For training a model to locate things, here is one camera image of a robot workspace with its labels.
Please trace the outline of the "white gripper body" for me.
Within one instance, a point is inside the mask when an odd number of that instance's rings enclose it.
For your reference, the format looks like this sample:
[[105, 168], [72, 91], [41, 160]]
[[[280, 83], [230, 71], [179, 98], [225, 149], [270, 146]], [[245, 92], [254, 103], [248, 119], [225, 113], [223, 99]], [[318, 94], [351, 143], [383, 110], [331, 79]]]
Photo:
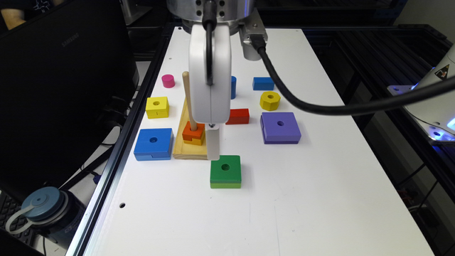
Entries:
[[196, 122], [221, 124], [230, 116], [230, 29], [218, 24], [211, 35], [196, 23], [189, 45], [191, 109]]

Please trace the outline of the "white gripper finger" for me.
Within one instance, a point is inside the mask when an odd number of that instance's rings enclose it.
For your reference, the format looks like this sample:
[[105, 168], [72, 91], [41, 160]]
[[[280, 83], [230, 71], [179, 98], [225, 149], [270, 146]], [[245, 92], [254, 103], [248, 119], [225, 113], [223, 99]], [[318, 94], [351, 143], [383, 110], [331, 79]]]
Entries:
[[220, 158], [220, 126], [218, 124], [206, 125], [205, 140], [208, 159], [218, 160]]

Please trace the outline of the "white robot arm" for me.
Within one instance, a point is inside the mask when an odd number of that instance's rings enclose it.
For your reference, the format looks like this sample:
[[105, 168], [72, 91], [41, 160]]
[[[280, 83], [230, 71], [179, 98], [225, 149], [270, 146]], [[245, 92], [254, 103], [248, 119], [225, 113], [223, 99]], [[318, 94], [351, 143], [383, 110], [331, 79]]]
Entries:
[[205, 125], [209, 160], [220, 158], [220, 125], [230, 117], [231, 35], [253, 11], [253, 1], [175, 0], [169, 11], [190, 30], [188, 79], [192, 118]]

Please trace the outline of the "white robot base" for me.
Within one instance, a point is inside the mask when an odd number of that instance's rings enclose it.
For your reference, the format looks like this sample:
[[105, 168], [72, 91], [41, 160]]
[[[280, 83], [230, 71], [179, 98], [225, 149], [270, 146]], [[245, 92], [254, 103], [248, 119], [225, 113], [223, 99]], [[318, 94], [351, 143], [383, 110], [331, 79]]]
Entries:
[[[415, 85], [390, 85], [387, 90], [393, 96], [403, 95], [453, 77], [454, 46]], [[454, 144], [454, 91], [405, 106], [405, 109], [431, 143]]]

